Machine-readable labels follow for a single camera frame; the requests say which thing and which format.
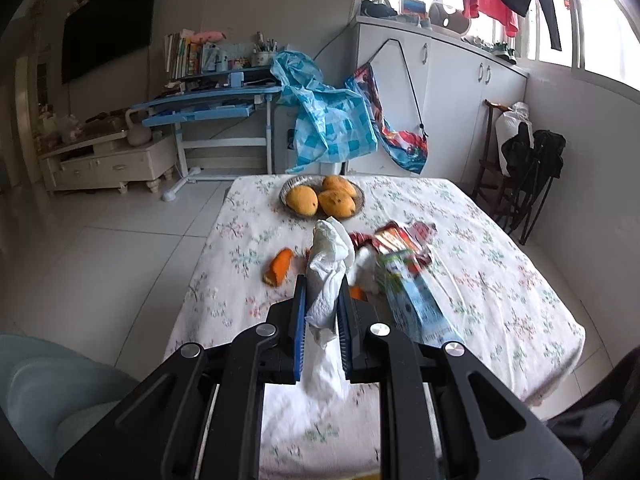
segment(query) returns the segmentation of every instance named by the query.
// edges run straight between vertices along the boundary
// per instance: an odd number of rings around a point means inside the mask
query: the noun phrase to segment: wooden chair
[[[489,216],[494,218],[496,214],[498,214],[498,218],[504,216],[508,213],[508,210],[500,210],[500,204],[502,203],[502,199],[505,198],[507,201],[510,200],[510,196],[505,193],[507,189],[514,189],[515,183],[513,179],[508,176],[504,176],[502,174],[502,170],[500,168],[500,162],[491,162],[488,160],[489,156],[489,143],[491,141],[491,131],[493,129],[494,122],[494,109],[500,110],[501,112],[507,112],[511,109],[508,106],[494,104],[492,102],[484,100],[484,104],[489,108],[489,115],[486,123],[486,137],[484,139],[484,150],[482,152],[482,159],[480,160],[480,170],[478,171],[478,177],[476,178],[476,184],[474,186],[474,190],[471,193],[471,200],[476,202],[478,195],[480,195],[485,202],[490,205]],[[493,175],[494,182],[497,184],[486,184],[482,182],[482,177],[484,176],[484,172],[487,171],[491,175]],[[493,200],[490,200],[489,197],[482,191],[483,189],[496,189],[496,195]]]

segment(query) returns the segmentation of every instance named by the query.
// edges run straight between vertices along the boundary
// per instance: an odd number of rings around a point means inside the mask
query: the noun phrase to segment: tray
[[[298,218],[302,218],[302,219],[328,218],[325,212],[322,211],[322,207],[320,207],[319,204],[318,204],[318,212],[313,216],[304,216],[299,213],[296,213],[295,211],[293,211],[292,208],[289,207],[289,205],[287,205],[287,193],[292,188],[296,186],[309,186],[311,189],[313,189],[316,192],[316,194],[318,194],[321,191],[323,191],[322,190],[323,180],[324,180],[324,176],[320,176],[320,175],[298,175],[290,178],[284,183],[284,185],[282,186],[282,189],[280,190],[280,202],[282,202],[282,205],[289,213],[291,213],[293,216],[297,216]],[[352,182],[351,180],[349,182],[356,190],[356,196],[353,198],[353,201],[355,202],[355,205],[356,205],[356,211],[353,215],[349,216],[348,218],[338,218],[338,220],[348,220],[349,218],[353,218],[364,209],[365,200],[364,200],[364,192],[362,188],[358,186],[356,183]]]

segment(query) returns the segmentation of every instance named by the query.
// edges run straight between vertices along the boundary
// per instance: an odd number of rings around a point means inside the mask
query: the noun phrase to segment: black strap
[[[385,40],[385,43],[380,45],[380,47],[374,52],[373,56],[371,56],[367,60],[367,63],[371,63],[371,61],[373,61],[373,59],[379,54],[379,52],[384,48],[384,46],[389,41],[395,41],[398,44],[398,46],[400,47],[400,54],[402,54],[402,61],[404,61],[404,68],[406,69],[406,74],[409,77],[409,84],[411,85],[411,92],[413,92],[413,94],[414,94],[415,110],[418,112],[418,120],[420,121],[420,125],[419,126],[420,126],[420,130],[422,131],[422,138],[424,140],[427,140],[427,137],[429,137],[429,136],[424,131],[424,124],[422,124],[422,115],[420,113],[420,105],[418,104],[418,98],[415,95],[414,82],[411,79],[411,72],[409,72],[409,66],[406,63],[406,57],[404,56],[404,49],[402,49],[402,43],[400,43],[399,40],[396,40],[396,38],[387,38]]]

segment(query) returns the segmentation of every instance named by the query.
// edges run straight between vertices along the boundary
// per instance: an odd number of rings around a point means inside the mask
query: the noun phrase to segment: floral tablecloth
[[[271,304],[293,295],[304,273],[313,221],[294,218],[278,200],[288,176],[238,178],[196,266],[166,356],[182,343],[230,342],[262,322]],[[531,261],[454,184],[447,180],[350,176],[366,204],[344,221],[348,232],[373,232],[389,220],[436,224],[429,286],[466,346],[520,399],[536,403],[577,365],[584,329]],[[283,247],[296,253],[286,282],[261,280]],[[265,403],[269,391],[265,392]],[[377,385],[351,386],[344,403],[292,434],[265,442],[262,478],[346,478],[378,468]]]

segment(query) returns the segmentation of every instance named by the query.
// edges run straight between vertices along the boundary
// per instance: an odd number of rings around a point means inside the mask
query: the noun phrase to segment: cabinet foot
[[[151,193],[157,193],[160,187],[160,179],[156,178],[155,180],[148,180],[146,186],[149,188]]]

